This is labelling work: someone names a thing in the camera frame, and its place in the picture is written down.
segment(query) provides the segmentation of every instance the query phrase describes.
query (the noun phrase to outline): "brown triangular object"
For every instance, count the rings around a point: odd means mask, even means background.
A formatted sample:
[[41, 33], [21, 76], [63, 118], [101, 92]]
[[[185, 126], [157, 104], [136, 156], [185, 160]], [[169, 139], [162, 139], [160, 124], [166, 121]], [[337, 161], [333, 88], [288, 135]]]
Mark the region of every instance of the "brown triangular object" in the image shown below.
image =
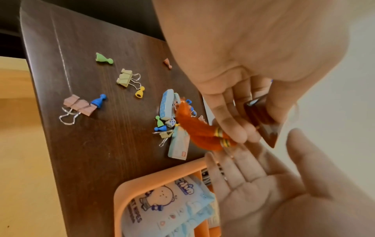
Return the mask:
[[261, 96], [244, 103], [243, 106], [250, 122], [257, 128], [265, 142], [274, 148], [283, 124], [276, 122], [267, 113], [266, 97], [267, 95]]

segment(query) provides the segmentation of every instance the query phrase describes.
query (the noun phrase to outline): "gold band on tassel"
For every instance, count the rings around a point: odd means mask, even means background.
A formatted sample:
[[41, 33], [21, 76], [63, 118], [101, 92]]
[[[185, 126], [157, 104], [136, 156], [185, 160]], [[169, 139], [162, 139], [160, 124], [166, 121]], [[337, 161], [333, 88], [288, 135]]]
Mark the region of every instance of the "gold band on tassel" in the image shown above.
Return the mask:
[[215, 136], [215, 137], [223, 137], [223, 130], [222, 130], [221, 128], [217, 127], [217, 128], [215, 129], [214, 136]]
[[228, 139], [221, 139], [221, 140], [220, 140], [220, 145], [221, 145], [222, 147], [230, 147], [230, 142], [229, 142]]

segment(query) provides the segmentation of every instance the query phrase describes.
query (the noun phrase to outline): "scratch on table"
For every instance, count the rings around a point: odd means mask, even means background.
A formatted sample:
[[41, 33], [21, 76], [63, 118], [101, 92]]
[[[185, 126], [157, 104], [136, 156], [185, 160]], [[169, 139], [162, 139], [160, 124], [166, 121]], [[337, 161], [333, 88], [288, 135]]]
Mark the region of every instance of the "scratch on table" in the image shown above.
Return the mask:
[[50, 18], [51, 18], [51, 21], [52, 21], [52, 25], [54, 27], [54, 32], [55, 32], [55, 37], [56, 37], [57, 45], [59, 47], [59, 52], [60, 52], [60, 56], [61, 56], [61, 60], [62, 60], [62, 65], [64, 67], [65, 79], [66, 79], [66, 82], [68, 83], [70, 94], [73, 94], [73, 92], [71, 91], [71, 86], [70, 86], [70, 82], [69, 82], [69, 78], [68, 78], [68, 72], [66, 71], [66, 66], [65, 66], [65, 61], [64, 61], [64, 57], [63, 57], [63, 52], [61, 51], [59, 37], [57, 36], [55, 21], [54, 21], [54, 18], [53, 18], [53, 12], [52, 12], [51, 9], [49, 9], [49, 10], [50, 10]]

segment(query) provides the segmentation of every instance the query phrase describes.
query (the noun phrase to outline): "orange tray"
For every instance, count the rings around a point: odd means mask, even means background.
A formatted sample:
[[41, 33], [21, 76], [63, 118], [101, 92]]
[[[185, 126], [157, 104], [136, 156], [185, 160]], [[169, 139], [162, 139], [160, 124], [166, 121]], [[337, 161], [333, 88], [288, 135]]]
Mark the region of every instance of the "orange tray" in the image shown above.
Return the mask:
[[[130, 201], [141, 194], [146, 193], [152, 189], [156, 189], [164, 184], [173, 182], [179, 178], [194, 174], [202, 179], [201, 170], [206, 168], [204, 158], [190, 161], [185, 164], [165, 169], [150, 175], [136, 178], [121, 184], [114, 193], [114, 236], [122, 237], [121, 235], [121, 217], [126, 206]], [[217, 234], [212, 234], [208, 229], [208, 221], [202, 222], [194, 229], [196, 237], [218, 237]]]

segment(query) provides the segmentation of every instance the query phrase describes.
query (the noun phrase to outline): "dark background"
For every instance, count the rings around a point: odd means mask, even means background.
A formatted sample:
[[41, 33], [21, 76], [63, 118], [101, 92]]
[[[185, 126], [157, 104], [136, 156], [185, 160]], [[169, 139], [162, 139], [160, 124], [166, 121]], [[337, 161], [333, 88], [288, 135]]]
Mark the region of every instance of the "dark background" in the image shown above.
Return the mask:
[[[19, 32], [21, 0], [0, 0], [0, 56], [25, 58]], [[151, 0], [45, 0], [164, 40]]]

